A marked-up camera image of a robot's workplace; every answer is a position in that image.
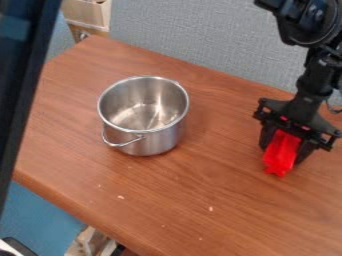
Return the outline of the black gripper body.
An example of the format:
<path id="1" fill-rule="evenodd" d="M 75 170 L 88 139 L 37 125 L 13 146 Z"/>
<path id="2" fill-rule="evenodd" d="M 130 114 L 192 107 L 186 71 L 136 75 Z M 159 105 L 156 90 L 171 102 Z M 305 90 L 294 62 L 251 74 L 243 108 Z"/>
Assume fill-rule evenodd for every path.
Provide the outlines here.
<path id="1" fill-rule="evenodd" d="M 261 124 L 271 121 L 277 125 L 277 130 L 281 129 L 303 140 L 313 140 L 317 148 L 326 151 L 333 149 L 335 140 L 342 138 L 342 131 L 318 112 L 322 97 L 310 99 L 295 96 L 290 101 L 261 98 L 258 103 L 254 118 Z"/>

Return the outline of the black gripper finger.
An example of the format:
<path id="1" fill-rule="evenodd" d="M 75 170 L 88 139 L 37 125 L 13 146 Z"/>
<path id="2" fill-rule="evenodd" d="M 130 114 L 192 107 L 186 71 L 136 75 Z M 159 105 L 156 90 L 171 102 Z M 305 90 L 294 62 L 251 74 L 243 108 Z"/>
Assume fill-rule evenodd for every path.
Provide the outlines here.
<path id="1" fill-rule="evenodd" d="M 303 140 L 298 152 L 297 152 L 297 158 L 295 158 L 295 164 L 301 164 L 302 161 L 310 156 L 310 154 L 317 149 L 317 144 L 313 140 Z"/>
<path id="2" fill-rule="evenodd" d="M 261 136 L 259 136 L 259 146 L 262 149 L 267 148 L 275 132 L 277 132 L 277 125 L 271 121 L 263 122 Z"/>

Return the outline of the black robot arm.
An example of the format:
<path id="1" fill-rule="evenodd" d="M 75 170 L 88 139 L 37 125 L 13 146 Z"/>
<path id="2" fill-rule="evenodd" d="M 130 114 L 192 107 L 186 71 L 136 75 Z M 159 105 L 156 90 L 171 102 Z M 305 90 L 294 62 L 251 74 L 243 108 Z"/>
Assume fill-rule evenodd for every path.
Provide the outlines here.
<path id="1" fill-rule="evenodd" d="M 281 40 L 309 49 L 298 91 L 289 101 L 262 98 L 265 158 L 298 164 L 330 150 L 342 131 L 318 109 L 342 78 L 342 0 L 254 0 L 277 19 Z M 0 163 L 12 165 L 47 56 L 61 0 L 0 0 Z"/>

